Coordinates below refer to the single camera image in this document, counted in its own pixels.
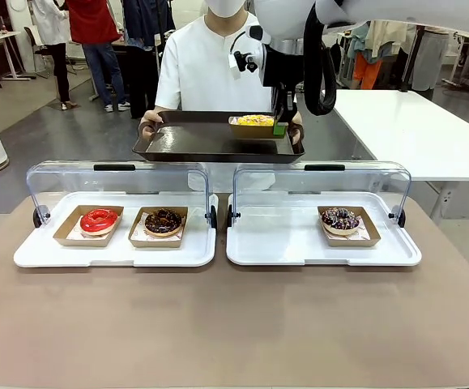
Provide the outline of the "person right hand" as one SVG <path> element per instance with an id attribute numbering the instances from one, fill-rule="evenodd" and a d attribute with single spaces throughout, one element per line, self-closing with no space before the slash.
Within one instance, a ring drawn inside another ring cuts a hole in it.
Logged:
<path id="1" fill-rule="evenodd" d="M 152 110 L 145 112 L 139 123 L 139 133 L 143 139 L 149 140 L 156 132 L 156 127 L 163 123 L 163 118 L 160 116 L 161 107 L 155 107 Z"/>

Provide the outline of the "person left hand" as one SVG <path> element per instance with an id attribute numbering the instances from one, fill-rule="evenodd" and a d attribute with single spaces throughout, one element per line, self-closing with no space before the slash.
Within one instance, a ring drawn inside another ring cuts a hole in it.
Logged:
<path id="1" fill-rule="evenodd" d="M 288 136 L 292 146 L 297 145 L 304 138 L 303 120 L 299 112 L 296 112 L 288 123 Z"/>

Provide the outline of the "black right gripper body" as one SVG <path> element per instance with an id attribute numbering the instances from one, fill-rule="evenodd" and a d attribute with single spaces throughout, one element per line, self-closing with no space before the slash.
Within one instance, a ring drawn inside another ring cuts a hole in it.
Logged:
<path id="1" fill-rule="evenodd" d="M 263 86 L 271 95 L 280 91 L 294 92 L 300 82 L 300 56 L 281 53 L 270 45 L 263 46 Z"/>

